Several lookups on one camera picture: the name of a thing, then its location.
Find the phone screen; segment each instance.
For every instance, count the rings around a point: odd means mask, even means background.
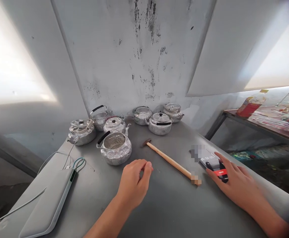
[[[224,182],[228,182],[227,171],[223,163],[219,162],[219,160],[210,153],[208,150],[203,152],[203,156],[201,157],[200,163],[205,167],[212,170],[216,175]]]

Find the black kettle handle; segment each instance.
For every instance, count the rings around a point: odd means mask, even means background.
[[[97,109],[100,109],[100,108],[103,107],[103,106],[104,106],[104,105],[100,105],[100,106],[94,108],[94,109],[92,110],[92,112],[96,111]]]
[[[164,122],[164,123],[157,123],[158,126],[166,126],[166,125],[171,125],[171,122]]]
[[[108,136],[109,134],[110,134],[110,131],[107,131],[107,132],[99,139],[99,141],[97,142],[97,144],[100,144],[100,143],[103,141],[103,139],[105,139],[105,137]]]

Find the white power bank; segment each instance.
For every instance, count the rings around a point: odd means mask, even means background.
[[[73,168],[57,172],[26,221],[19,238],[39,237],[54,229],[75,173]]]

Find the sunlight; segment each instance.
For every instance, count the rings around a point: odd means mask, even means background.
[[[271,49],[245,90],[289,86],[289,25]]]
[[[0,105],[35,101],[56,98],[0,5]]]

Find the hammer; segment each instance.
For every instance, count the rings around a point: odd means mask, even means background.
[[[179,170],[182,174],[184,174],[188,179],[190,179],[192,182],[195,181],[192,179],[191,173],[189,171],[187,171],[185,168],[183,168],[181,165],[179,165],[177,162],[175,162],[173,159],[171,159],[169,156],[167,156],[165,153],[163,153],[161,150],[159,150],[153,144],[151,144],[150,141],[151,141],[151,139],[147,139],[141,145],[141,148],[143,148],[145,145],[149,146],[151,149],[153,149],[155,152],[157,152],[162,158],[164,158],[169,164],[171,164],[173,167],[175,167],[177,170]]]

